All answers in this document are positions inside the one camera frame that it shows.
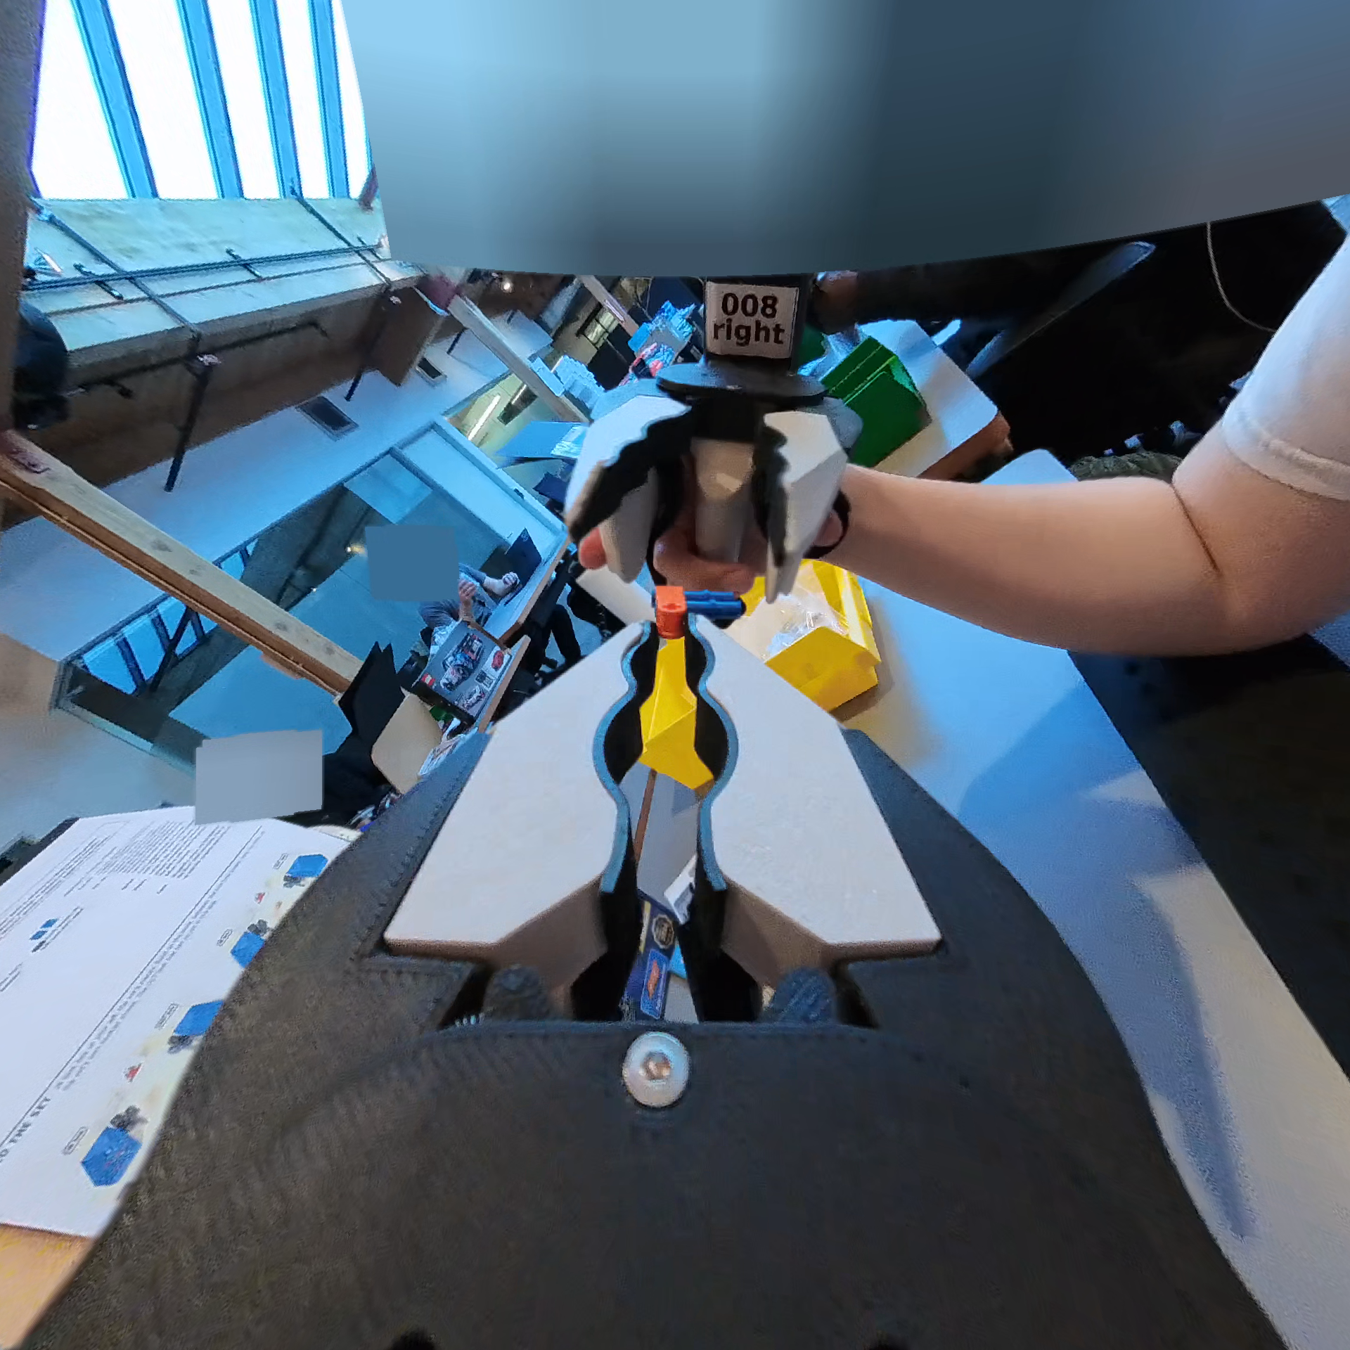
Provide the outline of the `clear plastic bags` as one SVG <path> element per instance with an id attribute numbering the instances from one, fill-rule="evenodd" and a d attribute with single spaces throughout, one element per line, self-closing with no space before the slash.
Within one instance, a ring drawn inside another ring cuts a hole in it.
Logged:
<path id="1" fill-rule="evenodd" d="M 815 631 L 826 631 L 835 636 L 848 633 L 847 625 L 839 618 L 824 594 L 816 591 L 792 591 L 774 602 L 778 628 L 771 636 L 765 659 L 795 646 Z"/>

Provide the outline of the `yellow plastic bin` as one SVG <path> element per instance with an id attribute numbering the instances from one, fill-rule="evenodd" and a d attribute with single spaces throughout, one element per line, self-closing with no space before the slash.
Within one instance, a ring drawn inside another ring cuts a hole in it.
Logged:
<path id="1" fill-rule="evenodd" d="M 765 585 L 745 593 L 747 614 L 729 625 L 729 636 L 803 692 L 832 712 L 876 686 L 880 654 L 863 588 L 855 575 L 832 562 L 803 560 L 792 591 L 824 594 L 847 634 L 815 631 L 771 659 L 765 649 L 778 628 L 774 602 L 765 602 Z M 697 789 L 712 777 L 696 752 L 697 702 L 686 679 L 684 642 L 665 641 L 657 654 L 652 692 L 639 708 L 647 768 Z"/>

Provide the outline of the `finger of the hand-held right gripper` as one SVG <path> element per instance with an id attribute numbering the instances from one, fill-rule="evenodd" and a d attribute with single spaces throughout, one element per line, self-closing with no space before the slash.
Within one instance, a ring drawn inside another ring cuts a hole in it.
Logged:
<path id="1" fill-rule="evenodd" d="M 578 544 L 598 532 L 604 565 L 631 583 L 647 564 L 663 490 L 678 493 L 692 408 L 667 395 L 633 397 L 602 413 L 582 438 L 564 522 Z"/>
<path id="2" fill-rule="evenodd" d="M 832 421 L 813 409 L 763 416 L 753 440 L 753 522 L 765 540 L 765 599 L 790 593 L 832 511 L 847 464 Z"/>

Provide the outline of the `person's right hand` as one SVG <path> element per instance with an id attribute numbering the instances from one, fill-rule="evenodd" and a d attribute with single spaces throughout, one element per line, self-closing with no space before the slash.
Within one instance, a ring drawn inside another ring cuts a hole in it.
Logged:
<path id="1" fill-rule="evenodd" d="M 755 525 L 747 527 L 733 562 L 700 554 L 696 548 L 696 515 L 688 509 L 654 541 L 646 569 L 657 585 L 742 596 L 763 575 L 765 559 L 766 543 Z"/>

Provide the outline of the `wooden post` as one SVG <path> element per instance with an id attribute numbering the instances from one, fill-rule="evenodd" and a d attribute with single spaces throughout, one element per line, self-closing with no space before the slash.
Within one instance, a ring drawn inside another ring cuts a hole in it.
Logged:
<path id="1" fill-rule="evenodd" d="M 361 659 L 196 554 L 19 434 L 5 430 L 3 493 L 185 602 L 294 678 L 340 695 Z"/>

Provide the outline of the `blue robot kit box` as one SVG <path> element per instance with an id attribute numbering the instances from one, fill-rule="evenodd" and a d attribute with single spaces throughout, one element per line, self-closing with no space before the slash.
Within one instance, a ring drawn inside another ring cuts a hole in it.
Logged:
<path id="1" fill-rule="evenodd" d="M 667 1007 L 670 975 L 684 975 L 680 948 L 680 920 L 663 901 L 638 893 L 641 925 L 630 978 L 620 998 L 618 1014 L 625 1022 L 662 1020 Z"/>

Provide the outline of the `toy car box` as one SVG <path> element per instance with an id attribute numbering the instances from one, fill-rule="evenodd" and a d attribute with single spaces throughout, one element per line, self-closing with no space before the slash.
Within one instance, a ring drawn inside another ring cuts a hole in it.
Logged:
<path id="1" fill-rule="evenodd" d="M 474 723 L 508 679 L 512 649 L 458 618 L 432 633 L 434 644 L 411 694 L 429 708 Z"/>

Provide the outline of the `printed instruction sheet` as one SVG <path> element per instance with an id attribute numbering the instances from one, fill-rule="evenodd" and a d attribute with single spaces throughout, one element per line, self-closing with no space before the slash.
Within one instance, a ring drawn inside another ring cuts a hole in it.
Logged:
<path id="1" fill-rule="evenodd" d="M 70 822 L 1 887 L 1 1223 L 95 1237 L 231 988 L 342 832 Z"/>

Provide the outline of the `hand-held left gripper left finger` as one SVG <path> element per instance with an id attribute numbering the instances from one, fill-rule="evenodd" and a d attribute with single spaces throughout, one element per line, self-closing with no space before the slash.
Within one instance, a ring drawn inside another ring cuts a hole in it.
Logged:
<path id="1" fill-rule="evenodd" d="M 617 1020 L 636 961 L 631 810 L 659 634 L 628 625 L 498 720 L 384 932 L 398 954 L 533 969 Z"/>

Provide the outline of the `green plastic bin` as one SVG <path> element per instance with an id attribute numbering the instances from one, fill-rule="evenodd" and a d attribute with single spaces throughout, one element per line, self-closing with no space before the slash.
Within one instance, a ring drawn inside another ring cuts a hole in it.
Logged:
<path id="1" fill-rule="evenodd" d="M 906 366 L 877 339 L 868 335 L 821 376 L 831 397 L 861 417 L 850 458 L 876 467 L 930 424 L 930 413 Z"/>

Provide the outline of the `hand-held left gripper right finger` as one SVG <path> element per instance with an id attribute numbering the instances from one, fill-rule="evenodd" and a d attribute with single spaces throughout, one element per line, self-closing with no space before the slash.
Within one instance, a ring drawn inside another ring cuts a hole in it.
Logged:
<path id="1" fill-rule="evenodd" d="M 940 929 L 834 716 L 707 618 L 691 618 L 697 818 L 686 978 L 700 1020 L 758 1017 L 810 967 L 929 954 Z"/>

